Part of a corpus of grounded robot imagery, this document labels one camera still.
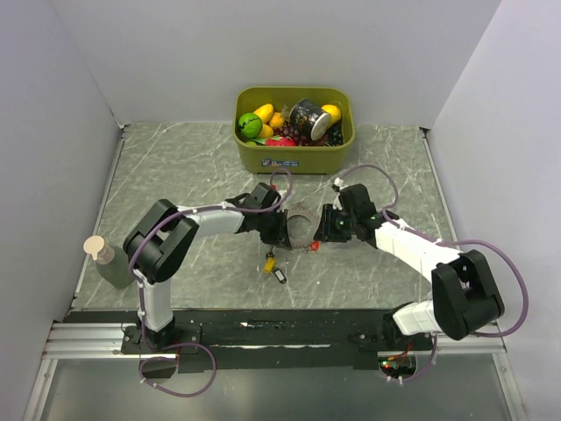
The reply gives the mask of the large metal keyring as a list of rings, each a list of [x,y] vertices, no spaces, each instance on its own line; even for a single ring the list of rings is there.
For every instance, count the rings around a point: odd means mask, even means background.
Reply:
[[[290,207],[288,212],[287,229],[293,249],[309,247],[318,229],[317,215],[301,203]]]

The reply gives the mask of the black tag key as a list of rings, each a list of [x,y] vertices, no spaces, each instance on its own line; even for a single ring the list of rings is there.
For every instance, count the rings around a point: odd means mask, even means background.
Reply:
[[[284,272],[280,268],[274,268],[273,269],[273,275],[275,276],[277,281],[281,284],[285,284],[288,281],[286,275],[284,274]]]

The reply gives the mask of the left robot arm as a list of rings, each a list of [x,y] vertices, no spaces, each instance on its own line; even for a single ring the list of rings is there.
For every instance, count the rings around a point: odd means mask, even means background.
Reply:
[[[250,193],[212,205],[178,207],[160,199],[140,219],[123,249],[138,285],[137,326],[150,350],[162,353],[174,342],[171,279],[191,245],[217,235],[255,231],[266,244],[286,246],[287,213],[281,206],[290,193],[260,182]]]

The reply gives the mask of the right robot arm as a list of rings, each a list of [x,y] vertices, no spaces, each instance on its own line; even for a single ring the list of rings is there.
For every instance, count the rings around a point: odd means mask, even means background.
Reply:
[[[385,343],[404,348],[414,335],[441,332],[454,340],[474,334],[504,314],[498,286],[483,253],[440,246],[413,233],[389,211],[376,210],[363,184],[332,185],[334,203],[322,207],[315,240],[344,243],[351,239],[393,255],[431,286],[431,299],[405,303],[386,314]]]

